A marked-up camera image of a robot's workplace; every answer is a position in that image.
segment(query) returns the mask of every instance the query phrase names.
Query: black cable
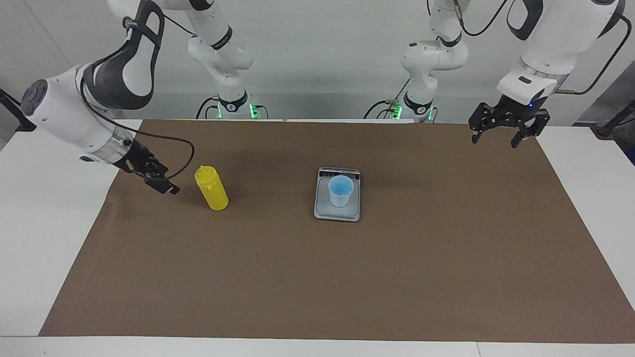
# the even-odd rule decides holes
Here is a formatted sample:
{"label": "black cable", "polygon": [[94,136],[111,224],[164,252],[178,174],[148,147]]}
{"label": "black cable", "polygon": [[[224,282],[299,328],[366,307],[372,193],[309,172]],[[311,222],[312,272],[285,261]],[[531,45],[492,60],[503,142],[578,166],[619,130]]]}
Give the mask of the black cable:
{"label": "black cable", "polygon": [[368,119],[368,116],[370,115],[370,112],[373,111],[373,109],[377,108],[378,106],[380,106],[382,104],[389,104],[389,103],[386,102],[385,100],[382,100],[381,102],[377,102],[377,103],[373,104],[373,106],[370,107],[370,109],[368,109],[368,112],[366,112],[366,115],[364,115],[364,119]]}
{"label": "black cable", "polygon": [[485,31],[487,31],[490,26],[494,23],[494,21],[496,20],[496,18],[498,17],[498,15],[500,14],[500,12],[503,10],[503,8],[505,7],[505,4],[507,4],[509,0],[503,0],[503,3],[500,4],[500,7],[498,8],[498,10],[496,11],[496,13],[494,14],[494,17],[491,18],[490,22],[487,24],[487,26],[485,26],[485,28],[475,34],[469,32],[466,28],[465,28],[465,22],[463,21],[463,11],[461,10],[461,5],[459,5],[458,0],[454,0],[454,5],[457,6],[457,18],[458,18],[458,22],[461,24],[461,28],[463,29],[463,31],[465,32],[466,35],[468,36],[472,36],[472,37],[476,37],[476,36],[480,36],[482,34],[485,33]]}
{"label": "black cable", "polygon": [[201,104],[201,107],[199,108],[199,111],[196,112],[196,119],[201,119],[201,113],[203,111],[203,108],[205,108],[205,104],[209,103],[210,100],[216,100],[216,99],[217,99],[216,97],[210,97],[204,100],[203,104]]}
{"label": "black cable", "polygon": [[205,109],[205,119],[209,119],[209,118],[207,117],[207,112],[208,112],[208,111],[210,111],[210,109],[216,109],[216,110],[218,110],[218,106],[217,106],[217,105],[212,105],[211,107],[209,107],[209,108]]}
{"label": "black cable", "polygon": [[269,110],[267,109],[266,106],[264,106],[264,105],[256,105],[256,108],[264,108],[265,109],[265,113],[267,113],[267,119],[269,119]]}
{"label": "black cable", "polygon": [[188,34],[190,34],[190,35],[192,35],[192,36],[196,36],[196,34],[195,34],[195,33],[193,33],[192,31],[190,31],[190,30],[188,30],[188,29],[186,29],[185,27],[183,27],[183,25],[181,25],[180,23],[178,23],[178,22],[176,22],[176,21],[172,20],[172,18],[171,18],[171,17],[169,17],[168,15],[163,14],[163,16],[164,16],[165,18],[167,18],[167,19],[168,19],[171,23],[175,24],[176,26],[179,26],[179,27],[180,27],[183,31],[187,32]]}
{"label": "black cable", "polygon": [[24,113],[20,109],[20,104],[15,103],[12,99],[12,96],[6,93],[2,88],[0,88],[0,105],[6,108],[13,116],[18,119],[18,123],[20,126],[16,129],[16,131],[34,131],[37,126],[33,124],[30,120],[24,116]]}
{"label": "black cable", "polygon": [[108,123],[110,123],[110,124],[112,124],[114,126],[118,126],[118,127],[122,128],[122,129],[132,131],[132,132],[137,133],[139,135],[144,135],[146,137],[159,138],[159,139],[165,139],[165,140],[172,140],[172,141],[177,141],[177,142],[184,142],[184,143],[186,143],[187,145],[190,146],[190,148],[191,148],[190,158],[187,160],[185,165],[183,165],[183,167],[181,167],[174,175],[166,177],[165,178],[166,180],[171,180],[171,179],[175,178],[176,176],[180,175],[183,171],[185,171],[185,169],[188,166],[190,166],[190,164],[192,163],[192,160],[194,159],[194,153],[196,151],[196,149],[194,148],[194,144],[192,144],[192,142],[190,140],[183,139],[183,138],[177,138],[177,137],[169,137],[167,135],[159,135],[159,134],[147,133],[145,131],[129,128],[129,127],[125,126],[125,125],[117,123],[116,121],[114,121],[114,120],[112,120],[110,118],[107,118],[102,113],[98,112],[92,105],[90,105],[90,103],[88,102],[88,99],[86,99],[86,93],[84,92],[84,84],[85,84],[84,77],[82,77],[82,79],[79,81],[79,93],[81,94],[81,98],[84,101],[84,105],[87,108],[89,108],[91,112],[93,112],[95,115],[97,115],[98,117],[102,118],[103,120],[107,121]]}
{"label": "black cable", "polygon": [[596,84],[599,82],[602,76],[604,76],[606,70],[609,68],[613,60],[615,60],[615,57],[617,57],[618,53],[620,53],[620,51],[622,50],[622,47],[624,47],[626,41],[628,41],[629,37],[631,36],[631,32],[633,29],[631,21],[624,15],[620,15],[620,20],[626,23],[626,35],[624,36],[624,39],[622,40],[620,45],[617,46],[617,49],[615,49],[615,52],[613,52],[611,58],[608,59],[607,63],[604,65],[604,68],[602,68],[602,71],[600,71],[598,76],[595,78],[595,81],[593,81],[593,83],[591,83],[591,85],[584,91],[559,90],[556,92],[556,94],[585,95],[586,93],[589,93],[593,88],[595,88]]}
{"label": "black cable", "polygon": [[7,93],[7,92],[5,92],[5,91],[2,91],[2,92],[4,93],[4,95],[5,95],[7,98],[9,98],[9,99],[10,99],[13,103],[15,103],[15,105],[17,105],[17,106],[19,106],[19,107],[22,105],[22,103],[20,103],[17,99],[13,98],[13,95],[10,95],[9,93]]}
{"label": "black cable", "polygon": [[384,109],[382,111],[379,112],[379,114],[377,114],[377,117],[375,119],[379,119],[379,116],[382,115],[382,113],[386,113],[384,114],[384,119],[386,118],[386,115],[388,115],[388,113],[392,112],[392,109],[388,108],[388,109]]}
{"label": "black cable", "polygon": [[406,89],[406,87],[408,86],[408,83],[410,83],[410,80],[412,78],[408,78],[408,80],[406,81],[406,84],[403,85],[403,87],[401,87],[401,90],[399,91],[399,93],[397,93],[397,95],[395,96],[394,100],[399,99],[399,96],[403,93],[404,89]]}

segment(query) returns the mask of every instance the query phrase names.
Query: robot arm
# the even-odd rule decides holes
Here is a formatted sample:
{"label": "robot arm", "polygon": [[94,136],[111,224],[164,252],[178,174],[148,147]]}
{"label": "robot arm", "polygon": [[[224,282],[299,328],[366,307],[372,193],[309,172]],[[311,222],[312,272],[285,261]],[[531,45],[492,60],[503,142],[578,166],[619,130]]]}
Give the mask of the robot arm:
{"label": "robot arm", "polygon": [[519,128],[513,147],[539,136],[550,119],[541,106],[559,90],[580,56],[615,25],[618,5],[623,9],[624,0],[516,1],[508,24],[527,47],[498,84],[499,103],[495,107],[481,103],[470,118],[472,141],[476,144],[484,131],[498,126]]}
{"label": "robot arm", "polygon": [[139,109],[149,102],[154,91],[163,13],[150,0],[121,9],[129,11],[123,21],[125,44],[95,63],[36,81],[23,96],[22,112],[39,127],[80,148],[86,161],[112,164],[141,176],[161,193],[176,194],[179,188],[165,176],[168,168],[128,130],[99,113],[107,109]]}
{"label": "robot arm", "polygon": [[218,1],[209,1],[166,0],[166,8],[186,10],[198,34],[189,41],[189,54],[217,82],[219,109],[223,118],[251,116],[250,106],[246,105],[249,95],[240,71],[251,67],[253,53],[227,23]]}
{"label": "robot arm", "polygon": [[[459,1],[464,10],[469,3],[469,0]],[[469,54],[462,41],[454,0],[435,0],[431,13],[430,28],[437,39],[411,43],[401,57],[401,65],[410,73],[402,106],[415,118],[427,117],[432,108],[438,82],[431,72],[461,68]]]}

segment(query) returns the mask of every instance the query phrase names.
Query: yellow bottle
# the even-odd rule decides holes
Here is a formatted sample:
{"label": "yellow bottle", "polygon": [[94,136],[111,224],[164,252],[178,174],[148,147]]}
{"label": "yellow bottle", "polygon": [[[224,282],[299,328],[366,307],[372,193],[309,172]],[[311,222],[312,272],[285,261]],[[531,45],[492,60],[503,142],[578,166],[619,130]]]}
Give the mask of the yellow bottle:
{"label": "yellow bottle", "polygon": [[229,205],[229,198],[215,168],[201,166],[196,170],[194,178],[212,210],[222,211]]}

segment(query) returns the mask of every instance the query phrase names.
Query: brown paper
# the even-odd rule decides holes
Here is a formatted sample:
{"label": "brown paper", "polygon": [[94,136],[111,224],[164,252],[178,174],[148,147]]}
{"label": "brown paper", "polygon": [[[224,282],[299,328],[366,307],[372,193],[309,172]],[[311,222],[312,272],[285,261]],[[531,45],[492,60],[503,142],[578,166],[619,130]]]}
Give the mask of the brown paper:
{"label": "brown paper", "polygon": [[[162,196],[120,173],[42,336],[634,343],[635,313],[534,139],[461,125],[146,121],[191,139]],[[172,169],[188,148],[140,137]],[[199,165],[218,169],[211,211]],[[322,166],[361,220],[315,219]]]}

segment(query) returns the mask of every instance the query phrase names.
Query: table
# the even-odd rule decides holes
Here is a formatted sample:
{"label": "table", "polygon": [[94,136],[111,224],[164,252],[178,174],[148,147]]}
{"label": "table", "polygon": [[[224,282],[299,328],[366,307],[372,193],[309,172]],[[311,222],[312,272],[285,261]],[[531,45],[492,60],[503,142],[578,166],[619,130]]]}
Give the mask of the table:
{"label": "table", "polygon": [[[129,121],[127,125],[140,125]],[[565,189],[602,251],[632,306],[635,306],[635,169],[612,142],[601,142],[585,128],[548,128],[539,138]],[[36,336],[64,282],[75,256],[104,202],[117,170],[86,164],[74,147],[44,131],[18,133],[0,154],[0,335]],[[55,187],[71,182],[75,192]],[[55,239],[40,238],[47,232]],[[140,339],[83,337],[75,339],[3,337],[0,351],[10,356],[36,351],[94,350],[119,354],[146,351],[171,355],[170,349],[196,355],[207,351],[244,355],[422,355],[498,356],[633,355],[635,346],[562,346],[442,342],[347,342],[223,339]]]}

